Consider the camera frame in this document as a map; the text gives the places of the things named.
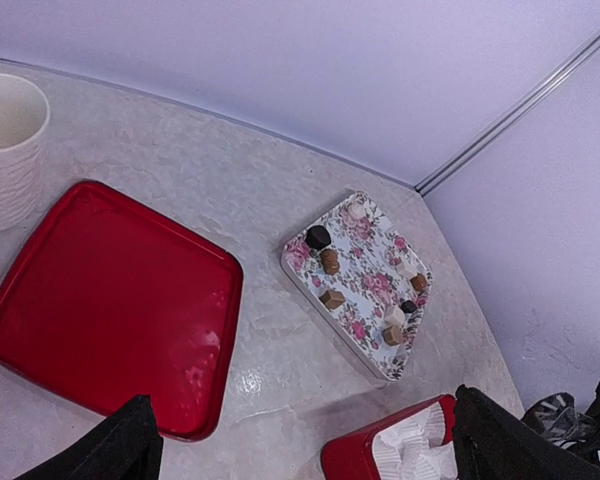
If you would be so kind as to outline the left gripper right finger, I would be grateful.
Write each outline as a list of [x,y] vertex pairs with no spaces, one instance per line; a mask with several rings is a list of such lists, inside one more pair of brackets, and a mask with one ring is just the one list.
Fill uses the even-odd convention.
[[474,387],[455,392],[460,479],[600,479],[600,468],[541,438]]

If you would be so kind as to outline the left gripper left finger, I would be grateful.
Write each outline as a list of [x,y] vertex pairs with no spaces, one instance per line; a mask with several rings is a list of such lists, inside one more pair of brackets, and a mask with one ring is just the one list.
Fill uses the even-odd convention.
[[136,395],[22,479],[157,479],[163,438],[148,395]]

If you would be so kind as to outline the red tin lid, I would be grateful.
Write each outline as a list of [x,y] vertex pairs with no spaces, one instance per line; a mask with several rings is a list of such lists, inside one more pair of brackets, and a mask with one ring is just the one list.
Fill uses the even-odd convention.
[[0,285],[0,363],[103,415],[147,395],[163,434],[205,439],[220,418],[243,280],[213,242],[78,182]]

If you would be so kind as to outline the tan hexagon chocolate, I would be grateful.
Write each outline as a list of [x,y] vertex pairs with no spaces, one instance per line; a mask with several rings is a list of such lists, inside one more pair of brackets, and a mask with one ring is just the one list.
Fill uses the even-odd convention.
[[398,325],[391,325],[382,331],[382,338],[389,346],[398,346],[404,342],[403,330]]

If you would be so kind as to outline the small black chocolate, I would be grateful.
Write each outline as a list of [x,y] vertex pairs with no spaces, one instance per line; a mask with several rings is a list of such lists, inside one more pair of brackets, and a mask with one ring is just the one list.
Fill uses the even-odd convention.
[[417,311],[418,307],[417,305],[411,301],[411,300],[405,300],[400,304],[400,309],[405,313],[405,314],[413,314],[414,312]]

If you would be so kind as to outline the light brown chocolate cube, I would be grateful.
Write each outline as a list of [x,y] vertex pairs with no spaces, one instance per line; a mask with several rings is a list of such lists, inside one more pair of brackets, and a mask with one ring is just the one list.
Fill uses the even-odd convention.
[[319,300],[326,309],[335,310],[346,301],[346,298],[342,292],[329,289],[319,297]]

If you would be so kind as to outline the dark chocolate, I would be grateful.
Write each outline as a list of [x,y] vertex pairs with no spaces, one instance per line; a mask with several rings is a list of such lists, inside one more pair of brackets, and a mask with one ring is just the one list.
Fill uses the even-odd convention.
[[329,231],[323,225],[311,226],[305,236],[306,244],[314,250],[327,248],[332,240]]

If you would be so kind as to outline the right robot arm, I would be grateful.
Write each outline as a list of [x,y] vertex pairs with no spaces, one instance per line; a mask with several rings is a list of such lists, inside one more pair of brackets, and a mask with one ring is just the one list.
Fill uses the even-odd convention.
[[553,445],[600,468],[600,381],[595,394],[585,413],[576,409],[571,394],[547,396],[532,405],[521,421]]

